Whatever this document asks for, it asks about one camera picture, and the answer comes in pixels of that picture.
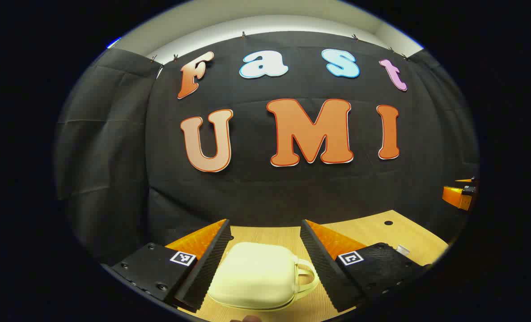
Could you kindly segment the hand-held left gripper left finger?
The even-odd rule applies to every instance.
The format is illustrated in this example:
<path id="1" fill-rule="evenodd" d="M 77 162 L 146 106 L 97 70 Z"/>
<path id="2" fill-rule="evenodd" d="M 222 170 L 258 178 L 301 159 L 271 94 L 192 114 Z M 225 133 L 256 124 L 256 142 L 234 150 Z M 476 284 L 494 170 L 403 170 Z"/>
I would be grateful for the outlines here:
<path id="1" fill-rule="evenodd" d="M 196 313 L 231 239 L 223 219 L 165 246 L 147 243 L 110 271 L 156 302 Z"/>

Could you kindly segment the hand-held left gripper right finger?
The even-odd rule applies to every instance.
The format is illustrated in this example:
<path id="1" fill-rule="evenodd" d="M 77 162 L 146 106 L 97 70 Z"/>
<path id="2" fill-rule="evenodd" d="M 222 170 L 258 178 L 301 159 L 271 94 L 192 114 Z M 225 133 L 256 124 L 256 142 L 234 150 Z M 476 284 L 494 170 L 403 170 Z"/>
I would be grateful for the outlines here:
<path id="1" fill-rule="evenodd" d="M 387 243 L 365 246 L 310 220 L 302 220 L 300 237 L 338 312 L 383 302 L 414 283 L 429 268 Z"/>

